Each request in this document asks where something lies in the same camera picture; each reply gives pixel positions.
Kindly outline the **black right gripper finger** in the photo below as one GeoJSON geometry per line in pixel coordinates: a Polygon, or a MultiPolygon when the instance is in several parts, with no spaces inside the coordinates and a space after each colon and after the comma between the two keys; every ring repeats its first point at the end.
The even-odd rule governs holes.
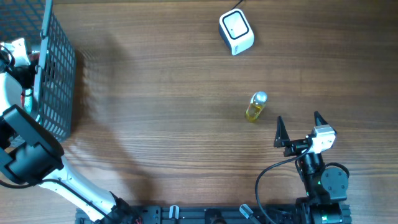
{"type": "Polygon", "coordinates": [[[290,138],[285,128],[281,116],[277,117],[277,128],[274,138],[274,147],[287,147],[290,144],[290,138]]]}
{"type": "Polygon", "coordinates": [[[316,126],[328,125],[328,122],[326,122],[324,120],[324,118],[322,117],[322,115],[318,111],[314,112],[314,119],[315,119],[315,125],[316,126]]]}

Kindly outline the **teal wipes packet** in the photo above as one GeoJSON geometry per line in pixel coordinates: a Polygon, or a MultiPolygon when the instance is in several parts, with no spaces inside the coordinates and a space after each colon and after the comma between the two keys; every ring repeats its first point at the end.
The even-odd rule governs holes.
{"type": "Polygon", "coordinates": [[[33,106],[33,89],[29,88],[25,90],[25,104],[24,104],[24,110],[28,113],[31,114],[32,112],[32,106],[33,106]]]}

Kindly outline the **yellow dish soap bottle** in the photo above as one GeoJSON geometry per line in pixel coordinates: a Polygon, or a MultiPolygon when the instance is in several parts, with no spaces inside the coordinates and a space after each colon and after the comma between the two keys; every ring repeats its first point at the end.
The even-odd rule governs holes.
{"type": "Polygon", "coordinates": [[[262,110],[265,108],[267,99],[267,93],[264,91],[259,91],[252,96],[245,114],[245,117],[248,121],[254,122],[258,119],[262,110]]]}

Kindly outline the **red patterned small carton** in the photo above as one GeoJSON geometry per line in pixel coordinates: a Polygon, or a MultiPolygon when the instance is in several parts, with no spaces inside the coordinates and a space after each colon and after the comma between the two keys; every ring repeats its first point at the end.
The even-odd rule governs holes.
{"type": "Polygon", "coordinates": [[[29,54],[29,60],[32,65],[37,65],[39,63],[40,53],[34,52],[29,54]]]}

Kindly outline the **red stick packet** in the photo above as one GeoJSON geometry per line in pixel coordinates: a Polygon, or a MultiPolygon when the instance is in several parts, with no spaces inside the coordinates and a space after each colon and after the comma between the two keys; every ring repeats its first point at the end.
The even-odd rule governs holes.
{"type": "Polygon", "coordinates": [[[25,104],[25,90],[22,90],[21,92],[21,108],[24,107],[25,104]]]}

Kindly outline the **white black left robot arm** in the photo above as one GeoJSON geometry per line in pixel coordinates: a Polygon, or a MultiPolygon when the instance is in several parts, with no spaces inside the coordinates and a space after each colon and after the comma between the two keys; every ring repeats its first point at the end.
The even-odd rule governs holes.
{"type": "Polygon", "coordinates": [[[93,223],[138,223],[127,202],[77,172],[61,144],[22,108],[13,105],[1,115],[1,185],[26,189],[39,185],[80,207],[93,223]]]}

